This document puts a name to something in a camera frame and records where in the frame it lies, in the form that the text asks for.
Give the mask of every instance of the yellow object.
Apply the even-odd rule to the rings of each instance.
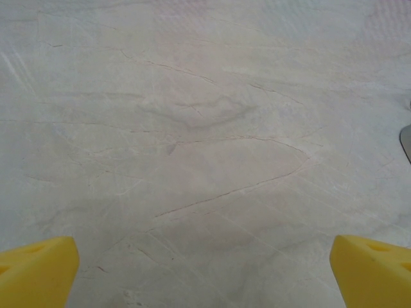
[[[64,307],[78,264],[72,237],[0,253],[0,307]]]
[[[411,250],[339,235],[330,255],[347,308],[410,308]]]

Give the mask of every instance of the white floor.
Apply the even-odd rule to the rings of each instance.
[[[337,234],[411,245],[411,1],[2,0],[0,249],[68,307],[344,306]]]

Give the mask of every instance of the gray object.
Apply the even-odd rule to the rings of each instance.
[[[411,125],[408,125],[401,130],[401,133],[399,133],[399,141],[403,146],[408,160],[411,162]]]

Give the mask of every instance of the yellow plastic part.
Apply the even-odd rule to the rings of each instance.
[[[330,263],[347,308],[411,307],[410,249],[339,235]]]
[[[64,307],[78,265],[72,237],[0,253],[0,307]]]

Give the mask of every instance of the floor surface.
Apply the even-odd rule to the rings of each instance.
[[[0,249],[68,307],[333,307],[337,234],[411,245],[411,1],[1,0]]]

